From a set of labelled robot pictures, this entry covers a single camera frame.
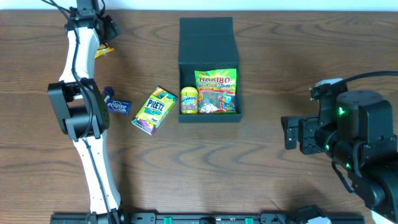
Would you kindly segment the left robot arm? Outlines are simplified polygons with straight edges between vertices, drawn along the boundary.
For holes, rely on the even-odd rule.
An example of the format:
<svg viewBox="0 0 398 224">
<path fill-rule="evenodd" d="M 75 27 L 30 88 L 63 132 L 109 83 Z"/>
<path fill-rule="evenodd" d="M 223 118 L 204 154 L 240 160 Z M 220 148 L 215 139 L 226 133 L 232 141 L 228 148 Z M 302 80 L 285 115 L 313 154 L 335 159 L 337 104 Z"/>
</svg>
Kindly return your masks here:
<svg viewBox="0 0 398 224">
<path fill-rule="evenodd" d="M 77 0 L 65 9 L 49 1 L 67 19 L 68 54 L 57 83 L 48 85 L 48 95 L 60 129 L 73 142 L 85 171 L 90 193 L 86 215 L 52 215 L 51 223 L 129 223 L 121 208 L 107 153 L 109 111 L 94 80 L 95 55 L 101 44 L 119 32 L 105 5 L 95 0 Z"/>
</svg>

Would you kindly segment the green Haribo gummy bag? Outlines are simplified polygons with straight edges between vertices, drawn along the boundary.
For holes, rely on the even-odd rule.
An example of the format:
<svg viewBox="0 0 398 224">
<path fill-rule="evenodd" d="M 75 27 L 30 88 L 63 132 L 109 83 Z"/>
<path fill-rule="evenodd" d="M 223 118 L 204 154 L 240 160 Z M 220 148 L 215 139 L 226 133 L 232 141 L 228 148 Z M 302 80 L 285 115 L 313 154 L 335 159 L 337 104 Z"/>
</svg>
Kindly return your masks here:
<svg viewBox="0 0 398 224">
<path fill-rule="evenodd" d="M 235 68 L 195 70 L 195 81 L 200 114 L 237 113 Z"/>
</svg>

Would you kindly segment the yellow Mentos gum bottle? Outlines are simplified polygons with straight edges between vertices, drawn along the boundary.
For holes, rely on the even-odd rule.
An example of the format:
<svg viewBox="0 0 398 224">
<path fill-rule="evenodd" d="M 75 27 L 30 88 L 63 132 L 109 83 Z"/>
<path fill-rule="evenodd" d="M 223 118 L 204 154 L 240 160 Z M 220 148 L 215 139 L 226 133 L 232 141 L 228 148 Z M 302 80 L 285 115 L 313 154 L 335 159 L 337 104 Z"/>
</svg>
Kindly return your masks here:
<svg viewBox="0 0 398 224">
<path fill-rule="evenodd" d="M 191 86 L 182 88 L 180 110 L 182 114 L 198 113 L 198 91 L 196 88 Z"/>
</svg>

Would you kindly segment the small orange candy packet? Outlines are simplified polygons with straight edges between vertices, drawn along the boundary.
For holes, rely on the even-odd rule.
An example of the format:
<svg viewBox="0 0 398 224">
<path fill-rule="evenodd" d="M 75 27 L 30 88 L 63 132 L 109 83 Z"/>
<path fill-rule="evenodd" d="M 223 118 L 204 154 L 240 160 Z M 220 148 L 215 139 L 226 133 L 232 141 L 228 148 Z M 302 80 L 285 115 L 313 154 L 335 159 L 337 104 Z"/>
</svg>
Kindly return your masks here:
<svg viewBox="0 0 398 224">
<path fill-rule="evenodd" d="M 114 48 L 112 48 L 109 44 L 101 44 L 96 51 L 95 58 L 106 55 L 106 54 L 112 52 L 113 50 L 114 50 Z"/>
</svg>

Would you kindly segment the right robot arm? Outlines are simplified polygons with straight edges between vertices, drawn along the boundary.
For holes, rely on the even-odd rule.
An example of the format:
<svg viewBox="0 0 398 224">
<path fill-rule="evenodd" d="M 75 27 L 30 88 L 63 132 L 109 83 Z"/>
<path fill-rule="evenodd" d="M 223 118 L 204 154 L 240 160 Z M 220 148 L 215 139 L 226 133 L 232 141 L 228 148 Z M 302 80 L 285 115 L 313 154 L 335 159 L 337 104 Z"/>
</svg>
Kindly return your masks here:
<svg viewBox="0 0 398 224">
<path fill-rule="evenodd" d="M 317 96 L 316 116 L 283 116 L 285 148 L 324 152 L 346 190 L 377 222 L 397 223 L 397 135 L 391 104 L 375 91 L 340 90 Z"/>
</svg>

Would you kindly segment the yellow green Pretz box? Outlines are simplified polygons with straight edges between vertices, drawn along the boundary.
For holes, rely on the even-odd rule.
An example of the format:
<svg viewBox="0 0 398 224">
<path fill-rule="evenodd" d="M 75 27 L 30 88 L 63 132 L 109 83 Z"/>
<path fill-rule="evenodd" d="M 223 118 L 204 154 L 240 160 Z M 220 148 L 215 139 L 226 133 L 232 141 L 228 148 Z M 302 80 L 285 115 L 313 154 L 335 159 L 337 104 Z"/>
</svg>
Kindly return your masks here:
<svg viewBox="0 0 398 224">
<path fill-rule="evenodd" d="M 157 86 L 131 123 L 152 136 L 176 102 L 174 94 Z"/>
</svg>

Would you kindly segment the black gift box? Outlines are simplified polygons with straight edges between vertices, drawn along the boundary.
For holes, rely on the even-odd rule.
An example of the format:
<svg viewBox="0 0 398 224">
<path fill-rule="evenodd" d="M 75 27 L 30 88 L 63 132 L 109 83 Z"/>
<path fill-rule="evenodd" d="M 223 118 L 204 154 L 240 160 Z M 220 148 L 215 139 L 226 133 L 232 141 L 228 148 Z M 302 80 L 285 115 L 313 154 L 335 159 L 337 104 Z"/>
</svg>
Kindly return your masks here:
<svg viewBox="0 0 398 224">
<path fill-rule="evenodd" d="M 179 88 L 196 86 L 194 71 L 235 68 L 239 53 L 232 17 L 181 17 L 178 51 Z"/>
</svg>

